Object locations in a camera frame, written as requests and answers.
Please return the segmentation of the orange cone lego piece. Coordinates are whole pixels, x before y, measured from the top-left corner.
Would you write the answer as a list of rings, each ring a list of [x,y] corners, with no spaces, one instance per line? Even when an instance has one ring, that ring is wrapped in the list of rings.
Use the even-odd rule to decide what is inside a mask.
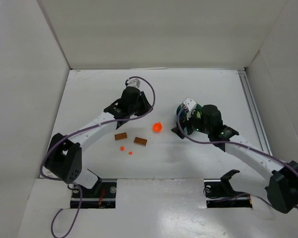
[[[162,131],[162,124],[157,122],[153,125],[152,129],[155,133],[160,133]]]

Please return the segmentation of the brown lego plate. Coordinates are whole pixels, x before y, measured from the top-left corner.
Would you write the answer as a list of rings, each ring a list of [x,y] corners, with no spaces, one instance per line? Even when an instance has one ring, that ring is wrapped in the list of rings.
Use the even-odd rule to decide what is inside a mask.
[[[114,138],[115,138],[116,141],[118,141],[118,140],[127,139],[128,136],[127,136],[127,133],[126,132],[123,132],[123,133],[115,134],[114,135]]]
[[[147,139],[140,138],[140,137],[135,137],[135,139],[134,139],[134,143],[141,145],[141,146],[146,146],[147,141],[148,141]]]

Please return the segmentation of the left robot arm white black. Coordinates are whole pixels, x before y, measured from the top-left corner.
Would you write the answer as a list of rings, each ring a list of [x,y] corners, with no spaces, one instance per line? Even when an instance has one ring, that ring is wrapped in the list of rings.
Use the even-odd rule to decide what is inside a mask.
[[[142,117],[151,109],[143,91],[127,86],[121,98],[106,107],[84,128],[69,135],[55,134],[51,139],[43,167],[64,183],[80,185],[91,194],[97,195],[102,179],[94,172],[83,168],[84,151],[107,133],[128,122],[131,116]]]

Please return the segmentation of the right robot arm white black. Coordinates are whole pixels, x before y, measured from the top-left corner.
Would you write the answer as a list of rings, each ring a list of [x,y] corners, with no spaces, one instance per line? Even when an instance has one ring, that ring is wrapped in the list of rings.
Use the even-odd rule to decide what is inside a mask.
[[[241,191],[239,186],[246,181],[233,181],[240,171],[232,169],[218,179],[205,182],[204,194],[213,202],[224,203],[238,197],[252,195],[260,198],[273,209],[288,213],[298,209],[298,163],[284,162],[253,147],[238,131],[225,125],[219,109],[214,105],[201,106],[194,101],[180,104],[176,111],[176,126],[172,132],[181,139],[190,137],[194,132],[204,133],[208,141],[223,152],[232,155],[255,170],[262,178],[260,184],[251,187],[250,191]]]

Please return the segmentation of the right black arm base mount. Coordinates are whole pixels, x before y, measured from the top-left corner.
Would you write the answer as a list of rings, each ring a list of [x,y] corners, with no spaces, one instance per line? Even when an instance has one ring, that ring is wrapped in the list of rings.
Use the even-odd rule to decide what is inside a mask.
[[[207,208],[252,208],[250,195],[234,191],[229,180],[239,170],[231,170],[221,178],[204,179],[203,194]]]

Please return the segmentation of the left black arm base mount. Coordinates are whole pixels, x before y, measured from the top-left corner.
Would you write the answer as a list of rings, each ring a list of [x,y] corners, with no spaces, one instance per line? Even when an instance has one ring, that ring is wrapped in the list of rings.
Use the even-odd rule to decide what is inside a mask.
[[[116,179],[101,179],[91,170],[83,170],[71,190],[70,208],[114,209],[116,206]]]

